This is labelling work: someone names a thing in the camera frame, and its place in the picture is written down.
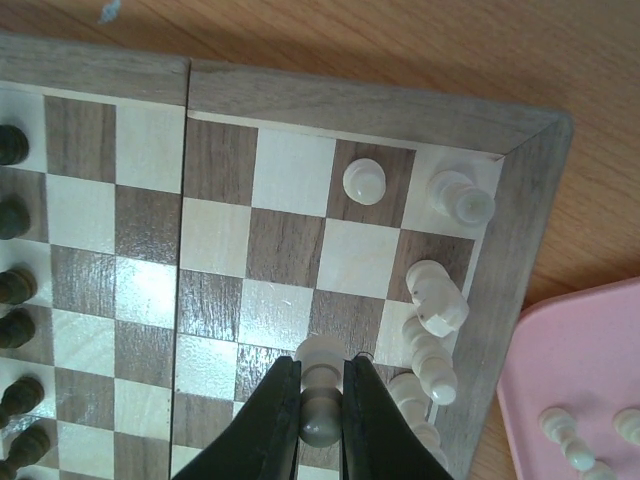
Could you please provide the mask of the dark chess pawn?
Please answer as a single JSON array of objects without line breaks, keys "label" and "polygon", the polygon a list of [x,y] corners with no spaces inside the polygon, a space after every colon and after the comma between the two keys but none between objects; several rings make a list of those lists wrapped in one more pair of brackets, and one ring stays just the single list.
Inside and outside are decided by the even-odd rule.
[{"label": "dark chess pawn", "polygon": [[47,431],[31,425],[12,441],[7,458],[1,461],[1,480],[15,479],[21,468],[36,464],[50,449]]},{"label": "dark chess pawn", "polygon": [[25,204],[16,198],[1,201],[0,238],[10,240],[24,235],[31,226],[30,216]]},{"label": "dark chess pawn", "polygon": [[1,318],[0,347],[17,349],[29,342],[35,332],[35,324],[27,310],[10,310]]},{"label": "dark chess pawn", "polygon": [[29,142],[25,133],[10,124],[0,126],[0,164],[16,165],[29,154]]},{"label": "dark chess pawn", "polygon": [[34,297],[37,281],[34,275],[23,268],[12,268],[0,274],[0,302],[18,305]]},{"label": "dark chess pawn", "polygon": [[12,416],[30,412],[44,399],[41,383],[32,377],[22,377],[11,384],[1,399],[1,428],[8,425]]}]

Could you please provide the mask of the wooden chess board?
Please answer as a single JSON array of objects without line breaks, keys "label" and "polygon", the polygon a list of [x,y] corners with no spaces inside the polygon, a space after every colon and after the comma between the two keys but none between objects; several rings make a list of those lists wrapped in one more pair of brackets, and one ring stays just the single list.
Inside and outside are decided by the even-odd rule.
[{"label": "wooden chess board", "polygon": [[[1,383],[37,379],[12,418],[51,449],[22,479],[168,479],[231,422],[271,364],[326,335],[384,380],[411,367],[406,285],[440,263],[469,305],[446,340],[455,402],[429,405],[449,472],[468,477],[573,133],[569,115],[438,92],[32,38],[1,37],[1,120],[29,154],[1,194],[31,226],[34,337]],[[378,162],[386,193],[342,178]],[[480,227],[427,196],[445,170],[495,201]]]}]

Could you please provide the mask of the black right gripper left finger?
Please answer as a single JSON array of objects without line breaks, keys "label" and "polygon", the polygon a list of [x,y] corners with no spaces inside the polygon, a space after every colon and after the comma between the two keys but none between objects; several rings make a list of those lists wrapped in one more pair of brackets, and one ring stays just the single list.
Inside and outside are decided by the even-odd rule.
[{"label": "black right gripper left finger", "polygon": [[301,363],[279,357],[231,424],[175,477],[183,480],[294,479]]}]

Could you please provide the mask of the pink plastic tray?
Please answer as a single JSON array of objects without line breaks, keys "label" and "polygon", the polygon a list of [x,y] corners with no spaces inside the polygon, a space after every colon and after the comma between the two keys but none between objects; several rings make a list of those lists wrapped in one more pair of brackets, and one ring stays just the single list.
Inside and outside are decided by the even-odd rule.
[{"label": "pink plastic tray", "polygon": [[614,429],[614,416],[639,409],[639,281],[562,295],[526,309],[497,395],[520,479],[580,479],[539,425],[559,407],[617,479],[639,476],[639,446]]}]

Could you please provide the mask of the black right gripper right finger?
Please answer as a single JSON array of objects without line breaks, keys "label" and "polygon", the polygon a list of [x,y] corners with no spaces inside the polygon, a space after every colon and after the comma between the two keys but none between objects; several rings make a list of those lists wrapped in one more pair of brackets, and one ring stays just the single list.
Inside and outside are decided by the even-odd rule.
[{"label": "black right gripper right finger", "polygon": [[402,417],[368,357],[344,362],[343,479],[451,480]]}]

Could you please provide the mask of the white chess pawn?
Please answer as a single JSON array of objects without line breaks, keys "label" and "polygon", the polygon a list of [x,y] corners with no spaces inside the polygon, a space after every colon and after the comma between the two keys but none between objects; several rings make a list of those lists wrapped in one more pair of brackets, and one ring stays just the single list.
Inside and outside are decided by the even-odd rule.
[{"label": "white chess pawn", "polygon": [[344,171],[342,183],[350,199],[366,206],[378,203],[386,193],[384,170],[370,158],[352,161]]},{"label": "white chess pawn", "polygon": [[331,336],[311,336],[296,350],[301,363],[299,436],[311,447],[326,448],[341,439],[345,358],[344,343]]}]

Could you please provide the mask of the white chess piece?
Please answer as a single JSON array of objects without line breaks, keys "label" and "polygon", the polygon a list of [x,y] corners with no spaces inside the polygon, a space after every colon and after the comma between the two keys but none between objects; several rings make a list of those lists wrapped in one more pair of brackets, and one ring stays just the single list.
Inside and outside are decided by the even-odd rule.
[{"label": "white chess piece", "polygon": [[469,315],[469,305],[447,270],[433,260],[414,263],[406,285],[423,327],[440,338],[457,332]]},{"label": "white chess piece", "polygon": [[461,172],[445,170],[435,174],[426,191],[430,205],[459,225],[480,227],[493,218],[493,197]]},{"label": "white chess piece", "polygon": [[411,368],[425,394],[437,405],[452,404],[457,395],[458,379],[452,356],[440,339],[429,333],[417,316],[404,323],[402,336],[409,351]]},{"label": "white chess piece", "polygon": [[566,410],[551,407],[539,416],[545,436],[561,447],[569,465],[580,479],[617,479],[617,474],[603,461],[597,460],[586,442],[577,434],[577,422]]},{"label": "white chess piece", "polygon": [[437,429],[426,420],[430,398],[423,391],[418,377],[413,373],[397,375],[389,382],[388,390],[411,431],[447,470],[449,464],[441,449],[440,435]]},{"label": "white chess piece", "polygon": [[618,412],[613,419],[616,432],[628,443],[640,445],[640,410],[626,408]]}]

